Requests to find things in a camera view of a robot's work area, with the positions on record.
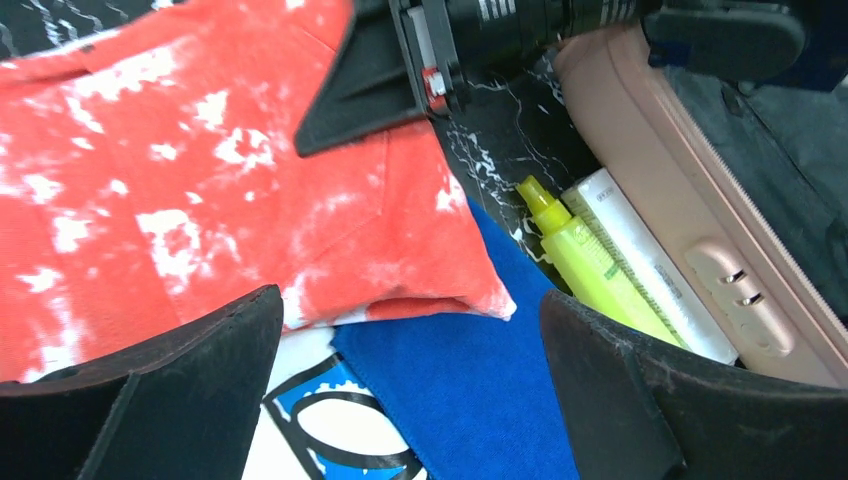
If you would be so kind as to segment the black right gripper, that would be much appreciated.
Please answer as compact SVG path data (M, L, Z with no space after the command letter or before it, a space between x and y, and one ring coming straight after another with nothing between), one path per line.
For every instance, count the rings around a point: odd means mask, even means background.
M294 146L308 157L469 101L471 71L514 69L660 1L355 1Z

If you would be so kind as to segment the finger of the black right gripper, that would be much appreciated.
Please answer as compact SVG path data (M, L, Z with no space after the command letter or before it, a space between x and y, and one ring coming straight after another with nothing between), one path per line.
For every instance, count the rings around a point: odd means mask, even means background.
M795 1L663 1L641 20L653 67L680 67L732 81L788 70L807 44Z

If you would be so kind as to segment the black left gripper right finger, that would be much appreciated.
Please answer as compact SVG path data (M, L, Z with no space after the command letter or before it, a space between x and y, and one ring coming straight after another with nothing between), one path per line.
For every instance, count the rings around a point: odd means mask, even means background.
M725 365L557 290L540 333L584 479L843 479L847 393Z

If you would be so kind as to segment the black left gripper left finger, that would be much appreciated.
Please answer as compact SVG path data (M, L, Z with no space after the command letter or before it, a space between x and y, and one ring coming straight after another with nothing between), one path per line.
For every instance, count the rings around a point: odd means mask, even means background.
M5 479L238 479L282 329L262 286L131 347L1 386Z

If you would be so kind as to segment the white shirt blue print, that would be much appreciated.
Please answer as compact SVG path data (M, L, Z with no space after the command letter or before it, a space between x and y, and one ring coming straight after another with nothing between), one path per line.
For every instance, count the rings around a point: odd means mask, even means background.
M245 479L426 479L382 406L332 347L332 328L281 338Z

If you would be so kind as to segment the yellow-green spray bottle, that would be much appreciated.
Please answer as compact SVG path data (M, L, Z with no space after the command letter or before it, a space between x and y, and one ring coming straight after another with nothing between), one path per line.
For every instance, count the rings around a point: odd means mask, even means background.
M529 175L517 191L541 232L541 245L574 297L584 305L673 346L675 338L584 222Z

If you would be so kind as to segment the blue microfibre towel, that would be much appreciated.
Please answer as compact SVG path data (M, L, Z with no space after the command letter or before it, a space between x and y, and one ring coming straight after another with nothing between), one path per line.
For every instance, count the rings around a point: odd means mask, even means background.
M438 479L574 479L539 328L550 280L480 206L508 321L470 314L343 326L333 346Z

